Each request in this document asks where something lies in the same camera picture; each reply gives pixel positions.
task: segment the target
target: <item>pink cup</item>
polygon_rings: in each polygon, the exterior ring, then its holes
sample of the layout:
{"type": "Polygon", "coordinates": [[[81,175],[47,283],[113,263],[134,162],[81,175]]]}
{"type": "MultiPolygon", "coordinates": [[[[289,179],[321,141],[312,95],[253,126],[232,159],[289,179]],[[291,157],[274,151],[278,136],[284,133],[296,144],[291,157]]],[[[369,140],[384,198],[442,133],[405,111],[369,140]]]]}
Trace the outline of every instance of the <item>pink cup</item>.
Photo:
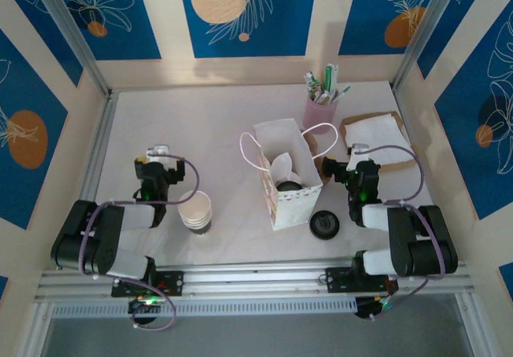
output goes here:
{"type": "MultiPolygon", "coordinates": [[[[323,106],[314,103],[309,96],[306,96],[305,116],[303,117],[303,127],[308,129],[319,123],[331,123],[337,110],[338,102],[323,106]]],[[[311,132],[315,135],[326,134],[330,130],[329,126],[320,126],[314,128],[311,132]]]]}

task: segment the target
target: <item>white paper cup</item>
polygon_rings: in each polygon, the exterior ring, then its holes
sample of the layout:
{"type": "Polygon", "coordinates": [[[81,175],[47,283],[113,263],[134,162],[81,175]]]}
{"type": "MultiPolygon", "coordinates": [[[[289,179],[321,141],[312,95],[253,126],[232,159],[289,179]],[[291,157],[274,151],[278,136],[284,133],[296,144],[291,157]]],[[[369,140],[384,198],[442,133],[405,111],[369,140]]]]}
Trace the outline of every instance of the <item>white paper cup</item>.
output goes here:
{"type": "MultiPolygon", "coordinates": [[[[191,195],[192,191],[185,193],[180,200],[191,195]]],[[[182,222],[193,233],[202,234],[210,229],[212,219],[212,203],[207,194],[197,191],[189,201],[178,205],[178,213],[182,222]]]]}

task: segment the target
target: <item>white paper bag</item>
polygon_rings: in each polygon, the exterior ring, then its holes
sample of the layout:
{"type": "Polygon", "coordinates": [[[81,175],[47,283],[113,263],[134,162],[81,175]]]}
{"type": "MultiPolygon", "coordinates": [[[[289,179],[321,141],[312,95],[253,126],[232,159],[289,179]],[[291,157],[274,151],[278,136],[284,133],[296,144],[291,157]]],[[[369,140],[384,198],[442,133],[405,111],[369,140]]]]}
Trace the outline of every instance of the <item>white paper bag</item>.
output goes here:
{"type": "Polygon", "coordinates": [[[321,192],[322,181],[317,173],[313,159],[325,155],[338,140],[338,130],[328,123],[313,126],[301,134],[294,119],[274,120],[253,126],[255,136],[244,132],[240,136],[240,152],[244,159],[258,169],[264,185],[265,201],[269,209],[273,229],[301,225],[308,222],[313,207],[321,192]],[[308,144],[303,138],[306,132],[314,128],[329,125],[335,131],[335,141],[323,153],[312,157],[308,144]],[[244,154],[242,138],[250,136],[259,148],[258,164],[254,164],[244,154]],[[284,152],[292,158],[293,172],[301,178],[303,189],[294,191],[278,191],[270,175],[270,163],[284,152]]]}

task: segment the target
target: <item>bag handle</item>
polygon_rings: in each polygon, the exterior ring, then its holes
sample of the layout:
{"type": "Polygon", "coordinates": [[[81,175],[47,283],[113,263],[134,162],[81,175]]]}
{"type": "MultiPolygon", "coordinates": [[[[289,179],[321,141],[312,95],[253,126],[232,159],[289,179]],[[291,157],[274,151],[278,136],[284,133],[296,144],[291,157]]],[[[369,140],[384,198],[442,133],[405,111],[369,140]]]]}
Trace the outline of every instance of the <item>bag handle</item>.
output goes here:
{"type": "Polygon", "coordinates": [[[262,148],[262,146],[260,146],[260,143],[257,142],[257,140],[255,139],[255,137],[253,135],[251,135],[249,132],[243,132],[242,135],[240,135],[240,138],[239,138],[239,147],[240,147],[240,153],[242,154],[242,157],[244,158],[244,160],[246,162],[248,162],[250,165],[252,165],[254,168],[258,169],[258,170],[262,170],[262,171],[267,171],[267,172],[270,172],[268,169],[266,168],[263,168],[263,167],[260,167],[260,166],[257,166],[256,164],[254,164],[252,161],[250,161],[247,157],[246,157],[246,154],[244,154],[244,149],[242,148],[242,138],[244,137],[244,135],[247,135],[249,136],[253,142],[255,142],[255,144],[259,147],[259,148],[262,148]]]}
{"type": "Polygon", "coordinates": [[[319,124],[316,124],[315,126],[312,126],[306,130],[304,130],[301,134],[304,136],[306,132],[309,132],[317,127],[320,127],[320,126],[330,126],[334,131],[335,131],[335,141],[331,144],[331,146],[328,147],[328,149],[326,151],[324,151],[323,153],[321,154],[317,154],[316,156],[314,156],[312,158],[312,160],[318,158],[319,156],[323,156],[324,154],[326,154],[329,150],[331,150],[335,144],[338,142],[338,130],[335,126],[333,126],[331,123],[319,123],[319,124]]]}

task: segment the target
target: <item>gray floor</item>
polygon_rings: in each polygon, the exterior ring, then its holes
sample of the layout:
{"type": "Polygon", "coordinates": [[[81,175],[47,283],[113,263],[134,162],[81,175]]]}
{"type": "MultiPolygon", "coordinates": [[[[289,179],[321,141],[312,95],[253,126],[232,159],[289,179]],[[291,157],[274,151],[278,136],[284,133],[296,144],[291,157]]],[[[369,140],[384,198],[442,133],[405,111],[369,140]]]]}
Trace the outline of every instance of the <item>gray floor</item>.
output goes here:
{"type": "Polygon", "coordinates": [[[418,296],[375,323],[353,314],[179,318],[162,332],[127,319],[54,320],[47,357],[469,356],[452,296],[418,296]]]}

